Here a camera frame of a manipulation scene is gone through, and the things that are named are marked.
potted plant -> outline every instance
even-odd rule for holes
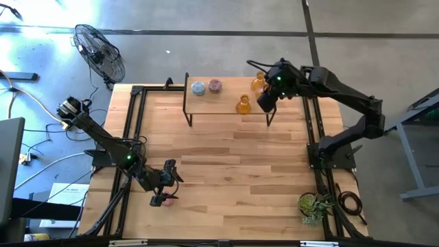
[[[317,226],[323,220],[323,216],[332,208],[333,203],[327,202],[331,196],[329,194],[304,193],[299,197],[298,208],[303,214],[303,224]]]

paper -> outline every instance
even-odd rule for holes
[[[64,189],[68,183],[54,183],[52,186],[52,190],[50,191],[50,196],[52,197],[60,190]],[[76,202],[75,206],[81,206],[82,201],[79,201],[84,198],[84,194],[88,190],[88,185],[70,185],[67,189],[54,196],[47,202],[58,203],[58,204],[72,204]],[[66,221],[66,220],[41,220],[40,227],[49,227],[49,228],[72,228],[75,226],[76,221]]]

wooden tabletop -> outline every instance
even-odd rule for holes
[[[123,132],[131,87],[117,84],[112,93],[105,129],[116,137]],[[144,192],[133,180],[124,238],[324,239],[322,227],[305,226],[297,209],[302,193],[316,192],[308,167],[301,98],[278,101],[270,127],[258,115],[196,115],[190,128],[182,102],[183,92],[149,92],[141,126],[141,135],[148,140],[148,165],[162,168],[165,160],[177,160],[185,180],[177,193],[180,199],[171,207],[150,207],[153,193]],[[325,132],[342,131],[337,102],[320,99],[320,107]],[[114,172],[104,168],[93,176],[80,233],[93,225],[108,204]],[[342,191],[358,193],[348,172],[334,170],[334,178]],[[349,218],[367,235],[358,217]],[[330,222],[335,232],[332,218]]]
[[[209,82],[217,79],[222,82],[221,93],[211,93],[208,89]],[[267,114],[257,104],[255,92],[250,84],[254,77],[189,77],[186,89],[186,113],[187,114],[237,114],[236,105],[242,95],[248,95],[252,107],[250,114]],[[192,93],[191,86],[194,82],[203,82],[206,85],[206,93],[197,96]]]

gray floor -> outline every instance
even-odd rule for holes
[[[73,27],[88,23],[103,29],[126,30],[241,30],[305,32],[300,1],[11,1],[25,18],[15,21],[5,11],[0,21],[16,25]],[[438,33],[437,1],[309,0],[316,32]],[[46,34],[37,27],[23,33],[0,32],[0,68],[40,75],[35,83],[17,82],[40,99],[51,112],[68,95],[85,98],[92,88],[88,67],[68,34]],[[242,36],[130,36],[109,35],[121,50],[126,67],[123,83],[175,82],[191,75],[252,76],[247,59],[274,62],[280,57],[295,65],[311,64],[305,37]],[[408,105],[439,86],[439,40],[342,39],[316,40],[320,64],[334,71],[343,83],[384,100],[383,112],[392,121]],[[99,90],[93,109],[107,109],[111,93],[93,74]],[[9,93],[0,95],[6,106]],[[340,106],[345,125],[353,125],[359,114]],[[6,107],[0,116],[6,115]],[[19,95],[12,116],[26,118],[26,128],[42,130],[51,119],[28,97]],[[95,112],[96,121],[104,120]],[[28,167],[19,167],[17,183],[57,158],[93,148],[92,141],[75,143],[64,134],[50,134],[52,143],[38,149],[45,155]],[[26,132],[29,145],[45,139],[44,133]],[[439,197],[401,202],[399,193],[415,189],[415,183],[396,133],[364,145],[355,158],[361,198],[370,235],[376,239],[438,245]],[[90,158],[63,161],[15,191],[17,197],[46,191],[52,183],[69,183],[90,169]]]

plant pot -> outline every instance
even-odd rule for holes
[[[304,216],[309,217],[309,215],[306,214],[306,213],[300,208],[300,200],[301,200],[302,198],[304,198],[305,196],[316,196],[316,194],[315,194],[315,193],[311,193],[311,192],[304,193],[304,194],[302,194],[302,195],[299,197],[299,200],[298,200],[298,202],[297,202],[297,207],[299,208],[300,212],[301,212]]]

